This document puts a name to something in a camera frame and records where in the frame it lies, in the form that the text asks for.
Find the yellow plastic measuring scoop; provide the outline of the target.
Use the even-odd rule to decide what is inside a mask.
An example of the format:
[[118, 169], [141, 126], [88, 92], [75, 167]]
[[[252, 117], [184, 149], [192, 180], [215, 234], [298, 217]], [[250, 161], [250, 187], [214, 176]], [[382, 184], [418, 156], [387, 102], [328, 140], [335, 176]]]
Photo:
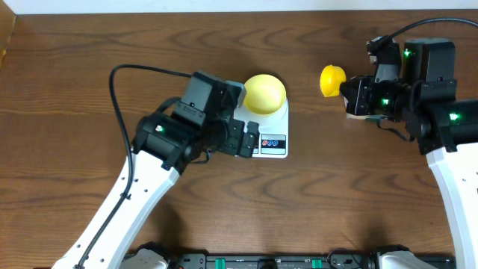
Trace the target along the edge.
[[328, 65], [320, 74], [320, 90], [325, 97], [335, 97], [340, 94], [341, 83], [347, 80], [344, 70]]

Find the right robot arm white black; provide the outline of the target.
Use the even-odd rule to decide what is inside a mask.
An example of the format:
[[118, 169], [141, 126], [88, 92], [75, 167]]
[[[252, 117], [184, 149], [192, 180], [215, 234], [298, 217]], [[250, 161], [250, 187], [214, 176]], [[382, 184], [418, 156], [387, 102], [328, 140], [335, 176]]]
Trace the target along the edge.
[[446, 38], [399, 46], [390, 37], [367, 43], [374, 75], [340, 85], [346, 112], [404, 122], [405, 141], [417, 141], [444, 202], [456, 267], [477, 267], [477, 101], [458, 100], [456, 47]]

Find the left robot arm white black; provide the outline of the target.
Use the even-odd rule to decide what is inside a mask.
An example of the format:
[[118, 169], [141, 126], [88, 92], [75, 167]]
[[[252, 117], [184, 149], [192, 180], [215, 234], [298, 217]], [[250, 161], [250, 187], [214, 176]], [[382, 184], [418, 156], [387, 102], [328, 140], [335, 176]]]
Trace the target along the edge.
[[55, 268], [118, 268], [159, 200], [202, 153], [250, 158], [258, 124], [234, 118], [243, 84], [195, 72], [171, 114], [157, 110], [137, 125], [110, 193]]

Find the white digital kitchen scale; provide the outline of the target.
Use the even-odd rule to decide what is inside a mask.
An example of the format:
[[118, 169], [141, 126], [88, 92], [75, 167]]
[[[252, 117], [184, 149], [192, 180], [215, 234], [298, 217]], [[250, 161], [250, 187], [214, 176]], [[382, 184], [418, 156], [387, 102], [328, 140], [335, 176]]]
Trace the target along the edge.
[[289, 149], [289, 105], [283, 106], [273, 114], [261, 115], [248, 110], [244, 105], [235, 109], [234, 118], [245, 123], [258, 124], [258, 142], [254, 147], [253, 158], [286, 158]]

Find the pale yellow plastic bowl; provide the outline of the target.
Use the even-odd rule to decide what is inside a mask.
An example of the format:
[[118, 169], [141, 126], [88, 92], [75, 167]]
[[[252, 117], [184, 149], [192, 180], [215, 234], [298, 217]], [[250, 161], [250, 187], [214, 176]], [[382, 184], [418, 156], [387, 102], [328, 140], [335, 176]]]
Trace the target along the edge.
[[244, 87], [246, 96], [243, 104], [255, 114], [274, 114], [287, 99], [285, 86], [272, 75], [255, 75], [246, 81]]

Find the clear container of soybeans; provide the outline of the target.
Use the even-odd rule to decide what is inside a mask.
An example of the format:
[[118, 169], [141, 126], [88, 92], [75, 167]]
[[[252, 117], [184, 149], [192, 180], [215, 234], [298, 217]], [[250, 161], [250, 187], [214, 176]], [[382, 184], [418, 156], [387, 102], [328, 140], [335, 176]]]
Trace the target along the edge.
[[[348, 105], [348, 100], [346, 97], [342, 96], [343, 99], [344, 99], [344, 107], [347, 108], [347, 105]], [[365, 99], [367, 101], [370, 101], [370, 95], [366, 96]], [[354, 114], [349, 114], [347, 111], [346, 111], [346, 117], [347, 119], [354, 119], [354, 120], [378, 120], [379, 118], [381, 117], [384, 117], [385, 115], [382, 115], [382, 114], [375, 114], [375, 115], [354, 115]]]

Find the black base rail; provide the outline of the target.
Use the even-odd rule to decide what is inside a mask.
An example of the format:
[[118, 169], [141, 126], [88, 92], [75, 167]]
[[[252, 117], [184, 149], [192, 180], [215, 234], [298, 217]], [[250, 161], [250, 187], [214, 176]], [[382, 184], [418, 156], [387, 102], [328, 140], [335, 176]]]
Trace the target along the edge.
[[233, 256], [190, 253], [173, 259], [169, 269], [322, 269], [378, 268], [372, 256], [342, 250], [320, 256]]

